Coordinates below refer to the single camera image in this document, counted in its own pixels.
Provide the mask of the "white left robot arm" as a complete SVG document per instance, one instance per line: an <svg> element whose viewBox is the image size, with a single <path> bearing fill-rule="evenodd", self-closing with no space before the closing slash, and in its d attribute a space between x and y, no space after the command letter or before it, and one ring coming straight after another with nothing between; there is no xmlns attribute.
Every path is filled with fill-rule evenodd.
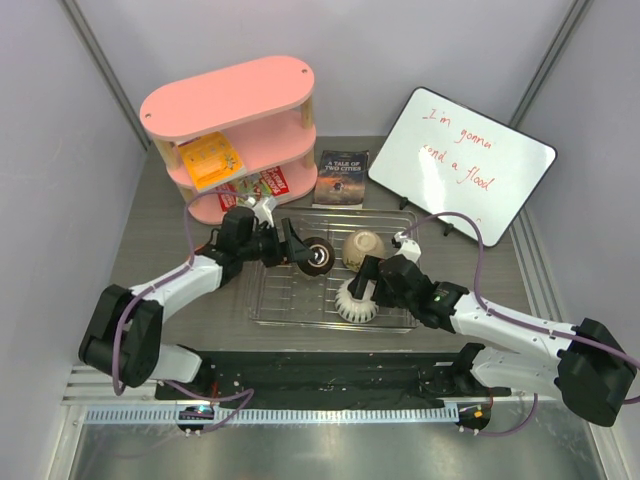
<svg viewBox="0 0 640 480"><path fill-rule="evenodd" d="M163 324L199 297L235 278L246 262L267 267L305 264L316 258L290 221L276 226L247 207L234 207L210 241L158 279L124 288L113 284L100 295L79 347L79 359L111 376L116 394L149 379L177 381L190 398L205 397L212 373L194 350L161 343Z"/></svg>

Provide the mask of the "white blue-petal bowl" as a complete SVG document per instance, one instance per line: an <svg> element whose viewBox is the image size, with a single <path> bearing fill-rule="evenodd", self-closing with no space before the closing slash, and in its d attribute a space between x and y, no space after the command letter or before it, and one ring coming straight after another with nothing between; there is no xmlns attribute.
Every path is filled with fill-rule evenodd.
<svg viewBox="0 0 640 480"><path fill-rule="evenodd" d="M368 323L375 318L378 313L379 307L372 300L375 285L373 282L368 281L364 290L362 299L355 299L348 286L349 280L345 280L338 288L335 296L335 308L340 317L354 324Z"/></svg>

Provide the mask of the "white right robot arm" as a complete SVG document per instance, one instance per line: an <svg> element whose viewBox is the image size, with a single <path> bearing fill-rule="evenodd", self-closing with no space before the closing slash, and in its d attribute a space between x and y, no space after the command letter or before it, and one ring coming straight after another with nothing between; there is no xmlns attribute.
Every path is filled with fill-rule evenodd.
<svg viewBox="0 0 640 480"><path fill-rule="evenodd" d="M433 282L402 254L366 257L338 290L335 306L351 323L371 321L378 310L400 308L422 325L477 338L451 371L457 391L509 388L558 399L580 418L614 425L639 363L602 323L544 320L496 306L450 282Z"/></svg>

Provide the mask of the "black patterned ceramic bowl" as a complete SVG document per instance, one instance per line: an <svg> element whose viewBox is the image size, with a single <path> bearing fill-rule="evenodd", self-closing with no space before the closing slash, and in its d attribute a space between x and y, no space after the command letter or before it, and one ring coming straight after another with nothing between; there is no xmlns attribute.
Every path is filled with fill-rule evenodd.
<svg viewBox="0 0 640 480"><path fill-rule="evenodd" d="M303 244L311 250L313 257L299 262L299 269L309 277L327 274L335 262L335 251L329 241L321 237L309 237Z"/></svg>

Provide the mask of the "beige floral ceramic bowl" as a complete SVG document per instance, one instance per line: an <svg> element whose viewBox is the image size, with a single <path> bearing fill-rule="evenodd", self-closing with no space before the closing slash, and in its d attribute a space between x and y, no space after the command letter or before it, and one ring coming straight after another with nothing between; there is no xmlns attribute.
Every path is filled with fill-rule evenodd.
<svg viewBox="0 0 640 480"><path fill-rule="evenodd" d="M344 240L342 262L347 269L357 272L367 255L376 258L384 258L386 255L384 242L376 233L370 230L357 230Z"/></svg>

